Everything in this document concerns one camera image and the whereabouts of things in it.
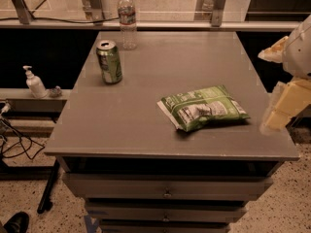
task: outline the gray tabletop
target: gray tabletop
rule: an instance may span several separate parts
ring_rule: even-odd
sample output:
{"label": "gray tabletop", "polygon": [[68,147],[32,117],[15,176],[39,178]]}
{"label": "gray tabletop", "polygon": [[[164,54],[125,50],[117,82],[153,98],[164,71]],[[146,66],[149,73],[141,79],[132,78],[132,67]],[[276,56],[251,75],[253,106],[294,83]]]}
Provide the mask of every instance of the gray tabletop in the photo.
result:
{"label": "gray tabletop", "polygon": [[[95,45],[45,153],[63,156],[294,160],[288,132],[265,136],[268,106],[256,70],[233,32],[139,32],[123,50],[120,32],[101,32],[120,49],[123,80],[102,82]],[[175,129],[156,104],[163,96],[224,84],[250,115],[247,124]]]}

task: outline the bottle label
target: bottle label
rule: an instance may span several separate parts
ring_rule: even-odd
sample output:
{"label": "bottle label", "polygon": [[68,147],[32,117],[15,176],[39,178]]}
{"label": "bottle label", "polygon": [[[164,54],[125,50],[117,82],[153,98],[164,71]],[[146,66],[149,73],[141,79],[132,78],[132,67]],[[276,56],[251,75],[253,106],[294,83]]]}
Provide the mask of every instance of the bottle label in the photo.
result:
{"label": "bottle label", "polygon": [[125,7],[118,9],[120,24],[130,25],[136,23],[136,12],[134,8]]}

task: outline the lotion bottle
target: lotion bottle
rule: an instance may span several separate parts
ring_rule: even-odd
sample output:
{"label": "lotion bottle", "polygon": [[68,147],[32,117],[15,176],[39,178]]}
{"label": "lotion bottle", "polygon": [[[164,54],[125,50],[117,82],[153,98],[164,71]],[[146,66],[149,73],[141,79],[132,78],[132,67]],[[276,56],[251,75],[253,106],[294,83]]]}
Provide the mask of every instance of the lotion bottle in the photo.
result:
{"label": "lotion bottle", "polygon": [[22,67],[26,71],[27,76],[27,85],[31,90],[31,93],[35,98],[43,98],[48,94],[45,86],[43,85],[41,79],[38,76],[34,76],[34,74],[29,70],[31,66],[23,66]]}

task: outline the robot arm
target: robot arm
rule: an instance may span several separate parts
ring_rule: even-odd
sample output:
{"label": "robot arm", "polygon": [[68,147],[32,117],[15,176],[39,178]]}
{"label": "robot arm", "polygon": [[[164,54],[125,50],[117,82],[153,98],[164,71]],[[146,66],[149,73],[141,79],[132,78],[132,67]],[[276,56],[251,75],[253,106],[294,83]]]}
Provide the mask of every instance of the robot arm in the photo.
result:
{"label": "robot arm", "polygon": [[284,70],[294,76],[289,83],[277,83],[272,91],[260,127],[266,134],[282,130],[311,104],[311,16],[289,37],[263,50],[259,58],[283,63]]}

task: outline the drawer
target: drawer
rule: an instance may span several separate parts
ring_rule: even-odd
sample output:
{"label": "drawer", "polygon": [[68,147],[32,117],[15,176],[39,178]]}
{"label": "drawer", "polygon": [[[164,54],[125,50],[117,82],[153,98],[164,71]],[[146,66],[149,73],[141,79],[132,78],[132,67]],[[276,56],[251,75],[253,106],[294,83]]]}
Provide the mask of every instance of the drawer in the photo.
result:
{"label": "drawer", "polygon": [[84,198],[257,200],[271,178],[64,174],[64,182]]}
{"label": "drawer", "polygon": [[144,222],[100,220],[105,233],[227,233],[229,226],[216,223]]}
{"label": "drawer", "polygon": [[231,223],[246,213],[242,207],[211,206],[208,201],[197,200],[108,200],[101,203],[86,202],[86,210],[94,218],[158,222]]}

